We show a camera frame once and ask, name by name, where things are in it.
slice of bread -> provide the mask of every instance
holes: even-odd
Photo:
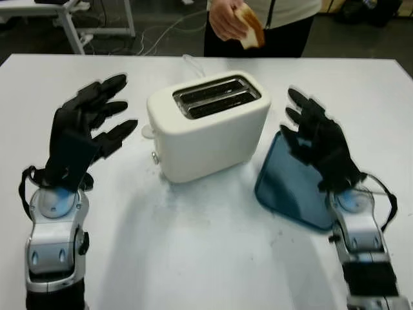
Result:
[[[239,40],[243,48],[248,50],[252,47],[263,47],[265,45],[263,25],[254,11],[246,3],[243,3],[234,13],[248,27],[247,36]]]

black pants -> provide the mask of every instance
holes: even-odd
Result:
[[[244,50],[238,40],[222,41],[209,22],[205,29],[205,57],[301,57],[314,16],[279,28],[264,30],[265,46]]]

white table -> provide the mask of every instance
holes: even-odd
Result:
[[[21,171],[43,166],[55,109],[77,89],[118,72],[139,118],[124,146],[91,169],[85,228],[86,300],[92,309],[346,309],[336,250],[327,236],[272,216],[253,187],[280,121],[287,88],[315,94],[340,120],[352,156],[393,190],[399,213],[386,232],[401,292],[413,300],[413,81],[393,60],[197,59],[207,74],[241,69],[272,95],[251,162],[183,185],[152,163],[141,136],[147,97],[195,78],[181,58],[12,56],[0,67],[0,309],[24,309],[23,247],[31,223],[17,195]],[[388,204],[376,200],[378,218]]]
[[[128,28],[80,28],[76,29],[72,22],[70,10],[80,0],[68,0],[64,5],[44,5],[34,0],[5,0],[0,1],[0,16],[57,16],[75,54],[85,54],[80,34],[111,34],[135,37],[135,26],[130,8],[130,1],[124,0]]]

person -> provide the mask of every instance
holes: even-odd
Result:
[[[265,26],[265,46],[244,50],[247,27],[234,15],[244,0],[208,0],[205,57],[301,57],[321,0],[245,0]]]

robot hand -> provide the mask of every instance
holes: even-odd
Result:
[[[23,172],[19,193],[33,222],[25,256],[27,309],[87,309],[84,276],[89,235],[83,222],[89,203],[84,191],[93,187],[87,169],[119,149],[137,120],[94,138],[91,130],[127,108],[123,101],[107,103],[125,85],[126,76],[119,75],[81,89],[55,113],[45,169],[31,166]],[[27,177],[39,187],[30,204],[25,199]]]
[[[325,116],[325,110],[312,98],[307,99],[298,91],[288,90],[291,100],[301,113],[287,107],[286,113],[298,125],[298,132],[282,125],[281,131],[290,146],[291,155],[299,161],[313,165],[323,177],[318,185],[321,191],[342,192],[364,180],[350,157],[341,127]],[[298,138],[310,142],[300,143]]]
[[[349,310],[407,310],[408,300],[399,295],[383,232],[397,212],[396,197],[376,177],[360,172],[350,157],[341,127],[325,116],[313,99],[294,89],[288,94],[301,113],[287,108],[298,132],[282,125],[281,131],[290,153],[299,161],[313,165],[323,180],[319,190],[327,191],[326,207],[335,219],[330,242],[336,245],[343,274],[350,291]],[[370,176],[388,196],[391,211],[380,229],[374,219],[372,193],[361,186]]]

